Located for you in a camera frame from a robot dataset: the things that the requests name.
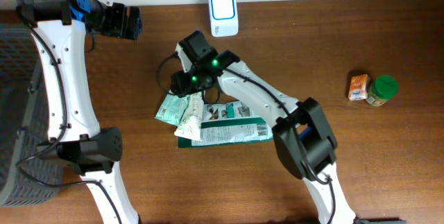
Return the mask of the light green wipes packet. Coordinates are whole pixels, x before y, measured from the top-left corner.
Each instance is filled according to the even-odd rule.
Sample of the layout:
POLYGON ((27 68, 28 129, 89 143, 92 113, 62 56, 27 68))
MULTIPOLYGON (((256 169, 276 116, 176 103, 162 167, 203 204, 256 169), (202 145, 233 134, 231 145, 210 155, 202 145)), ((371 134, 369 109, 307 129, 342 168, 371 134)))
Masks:
POLYGON ((189 97, 178 97, 167 94, 163 100, 155 118, 165 123, 178 126, 188 106, 189 97))

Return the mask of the orange tissue pack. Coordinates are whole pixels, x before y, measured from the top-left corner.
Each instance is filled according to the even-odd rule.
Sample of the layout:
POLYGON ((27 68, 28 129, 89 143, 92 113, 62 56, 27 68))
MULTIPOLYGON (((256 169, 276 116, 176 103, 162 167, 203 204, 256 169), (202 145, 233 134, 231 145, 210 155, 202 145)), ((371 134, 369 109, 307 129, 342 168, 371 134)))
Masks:
POLYGON ((368 84, 370 77, 368 74, 353 76, 350 80, 348 99, 350 101, 360 101, 368 98, 368 84))

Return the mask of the green lid jar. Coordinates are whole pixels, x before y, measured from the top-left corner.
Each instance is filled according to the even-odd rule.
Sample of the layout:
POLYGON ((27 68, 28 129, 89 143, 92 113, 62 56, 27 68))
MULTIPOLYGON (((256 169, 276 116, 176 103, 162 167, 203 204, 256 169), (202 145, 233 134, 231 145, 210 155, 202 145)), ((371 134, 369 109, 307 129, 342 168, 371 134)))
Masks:
POLYGON ((366 102, 372 106, 382 106, 391 100, 399 90, 399 85, 394 77, 382 75, 376 78, 368 89, 366 102))

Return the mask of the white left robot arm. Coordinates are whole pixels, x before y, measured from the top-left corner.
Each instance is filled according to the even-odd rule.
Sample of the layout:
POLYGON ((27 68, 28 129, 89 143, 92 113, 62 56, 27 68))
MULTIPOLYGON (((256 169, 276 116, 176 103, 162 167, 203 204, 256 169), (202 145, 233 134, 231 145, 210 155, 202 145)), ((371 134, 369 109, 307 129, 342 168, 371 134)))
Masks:
POLYGON ((47 140, 36 157, 71 167, 104 223, 139 223, 121 176, 121 132, 102 128, 92 107, 85 38, 136 40, 140 9, 115 0, 17 0, 16 11, 39 51, 49 106, 47 140))

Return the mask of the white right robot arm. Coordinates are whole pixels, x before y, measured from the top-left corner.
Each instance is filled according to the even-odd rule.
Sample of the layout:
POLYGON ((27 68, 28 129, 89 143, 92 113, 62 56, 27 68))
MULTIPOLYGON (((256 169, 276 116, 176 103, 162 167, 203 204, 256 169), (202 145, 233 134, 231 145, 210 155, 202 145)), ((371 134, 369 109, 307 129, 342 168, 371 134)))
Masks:
POLYGON ((284 168, 302 180, 318 212, 319 223, 356 223, 337 175, 337 140, 321 105, 309 97, 287 96, 254 74, 231 51, 219 53, 200 31, 177 43, 173 53, 182 70, 171 77, 171 91, 183 97, 217 87, 246 104, 271 127, 284 168))

